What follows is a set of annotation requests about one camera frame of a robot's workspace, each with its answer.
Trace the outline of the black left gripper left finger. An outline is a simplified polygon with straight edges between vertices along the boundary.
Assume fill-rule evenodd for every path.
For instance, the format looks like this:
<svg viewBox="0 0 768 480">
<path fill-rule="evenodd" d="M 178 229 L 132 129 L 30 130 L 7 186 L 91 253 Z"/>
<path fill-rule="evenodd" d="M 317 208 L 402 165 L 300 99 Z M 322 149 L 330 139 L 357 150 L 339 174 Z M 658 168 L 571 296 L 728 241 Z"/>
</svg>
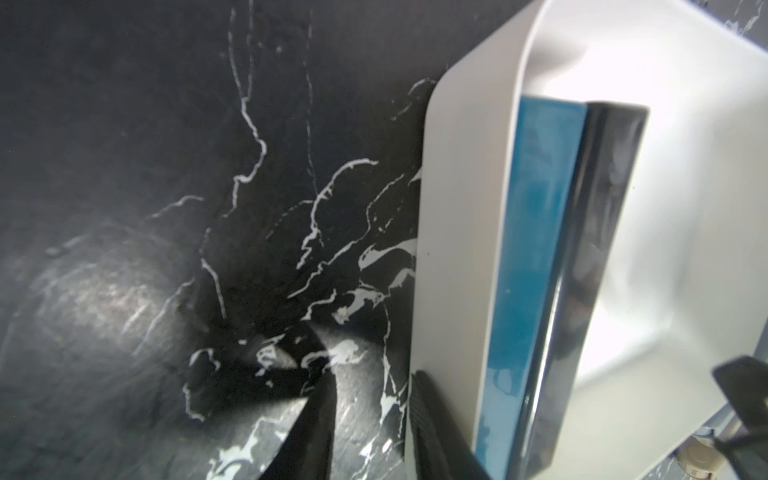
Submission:
<svg viewBox="0 0 768 480">
<path fill-rule="evenodd" d="M 336 376 L 328 371 L 315 385 L 282 446 L 259 479 L 329 479 L 336 412 Z"/>
</svg>

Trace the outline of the white plastic storage box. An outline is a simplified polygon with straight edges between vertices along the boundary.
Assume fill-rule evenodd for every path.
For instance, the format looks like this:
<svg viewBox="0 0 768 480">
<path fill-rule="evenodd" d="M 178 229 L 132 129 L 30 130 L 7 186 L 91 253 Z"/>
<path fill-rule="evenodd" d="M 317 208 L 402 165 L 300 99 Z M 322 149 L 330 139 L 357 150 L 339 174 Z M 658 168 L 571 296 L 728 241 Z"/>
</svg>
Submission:
<svg viewBox="0 0 768 480">
<path fill-rule="evenodd" d="M 687 1 L 535 1 L 439 80 L 410 369 L 474 456 L 524 97 L 650 110 L 554 459 L 531 478 L 640 479 L 725 405 L 713 370 L 766 342 L 767 54 Z"/>
</svg>

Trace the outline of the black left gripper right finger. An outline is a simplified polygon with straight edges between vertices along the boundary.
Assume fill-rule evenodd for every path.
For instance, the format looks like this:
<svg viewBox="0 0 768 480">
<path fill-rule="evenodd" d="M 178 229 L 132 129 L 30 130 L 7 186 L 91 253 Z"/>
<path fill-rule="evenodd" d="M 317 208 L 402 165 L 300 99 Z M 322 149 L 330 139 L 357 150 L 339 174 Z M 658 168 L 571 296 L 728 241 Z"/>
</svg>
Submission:
<svg viewBox="0 0 768 480">
<path fill-rule="evenodd" d="M 417 479 L 489 479 L 423 370 L 411 375 L 409 416 Z"/>
</svg>

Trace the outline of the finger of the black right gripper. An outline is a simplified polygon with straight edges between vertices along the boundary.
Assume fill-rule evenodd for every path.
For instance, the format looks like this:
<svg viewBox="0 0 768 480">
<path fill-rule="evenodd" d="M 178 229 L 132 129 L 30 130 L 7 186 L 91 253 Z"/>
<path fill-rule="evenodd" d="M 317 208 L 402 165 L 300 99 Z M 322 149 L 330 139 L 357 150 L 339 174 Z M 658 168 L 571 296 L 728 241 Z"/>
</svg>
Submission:
<svg viewBox="0 0 768 480">
<path fill-rule="evenodd" d="M 716 439 L 739 479 L 767 478 L 767 363 L 740 356 L 716 367 L 713 377 L 746 429 L 743 435 Z"/>
</svg>

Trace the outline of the black pruning pliers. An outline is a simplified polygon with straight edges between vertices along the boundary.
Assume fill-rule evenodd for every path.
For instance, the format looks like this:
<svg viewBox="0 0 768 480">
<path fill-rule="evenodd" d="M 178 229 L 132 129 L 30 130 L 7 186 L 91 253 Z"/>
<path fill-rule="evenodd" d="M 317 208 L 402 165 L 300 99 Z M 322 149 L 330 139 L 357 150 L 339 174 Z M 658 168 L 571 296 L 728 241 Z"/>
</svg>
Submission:
<svg viewBox="0 0 768 480">
<path fill-rule="evenodd" d="M 506 476 L 551 465 L 650 110 L 590 102 Z"/>
</svg>

